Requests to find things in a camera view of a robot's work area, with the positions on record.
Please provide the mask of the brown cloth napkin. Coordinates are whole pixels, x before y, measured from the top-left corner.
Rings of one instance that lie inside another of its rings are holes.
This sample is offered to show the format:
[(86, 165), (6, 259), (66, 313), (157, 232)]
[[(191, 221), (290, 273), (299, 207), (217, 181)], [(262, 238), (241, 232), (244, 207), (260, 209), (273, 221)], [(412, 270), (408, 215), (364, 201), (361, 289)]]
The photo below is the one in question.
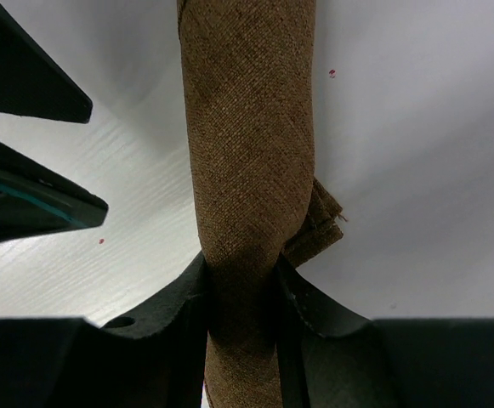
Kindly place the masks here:
[(280, 256), (300, 265), (342, 237), (315, 179), (313, 1), (180, 1), (196, 221), (209, 268), (212, 407), (279, 407)]

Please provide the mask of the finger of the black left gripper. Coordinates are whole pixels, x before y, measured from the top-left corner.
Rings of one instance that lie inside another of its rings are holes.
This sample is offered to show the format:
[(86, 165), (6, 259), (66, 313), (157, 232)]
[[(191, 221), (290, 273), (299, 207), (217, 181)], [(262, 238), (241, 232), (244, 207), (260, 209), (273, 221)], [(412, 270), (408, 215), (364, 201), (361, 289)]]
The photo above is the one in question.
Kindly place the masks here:
[(85, 124), (93, 102), (0, 3), (0, 113)]
[(108, 204), (0, 142), (0, 243), (102, 225)]

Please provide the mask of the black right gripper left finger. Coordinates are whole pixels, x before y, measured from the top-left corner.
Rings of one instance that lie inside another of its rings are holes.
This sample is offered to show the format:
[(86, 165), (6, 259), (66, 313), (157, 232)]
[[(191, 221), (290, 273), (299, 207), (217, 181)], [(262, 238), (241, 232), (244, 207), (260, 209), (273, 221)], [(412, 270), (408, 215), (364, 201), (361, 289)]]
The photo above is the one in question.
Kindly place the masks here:
[(207, 263), (198, 253), (155, 295), (102, 327), (83, 325), (82, 407), (199, 407)]

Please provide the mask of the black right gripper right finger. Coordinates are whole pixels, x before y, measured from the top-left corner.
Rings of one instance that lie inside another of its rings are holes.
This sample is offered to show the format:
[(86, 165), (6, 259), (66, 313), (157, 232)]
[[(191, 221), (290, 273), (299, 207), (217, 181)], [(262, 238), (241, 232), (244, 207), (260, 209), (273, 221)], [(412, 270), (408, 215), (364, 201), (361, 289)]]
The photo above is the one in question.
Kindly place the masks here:
[(380, 407), (383, 351), (372, 323), (303, 278), (274, 267), (277, 356), (285, 407)]

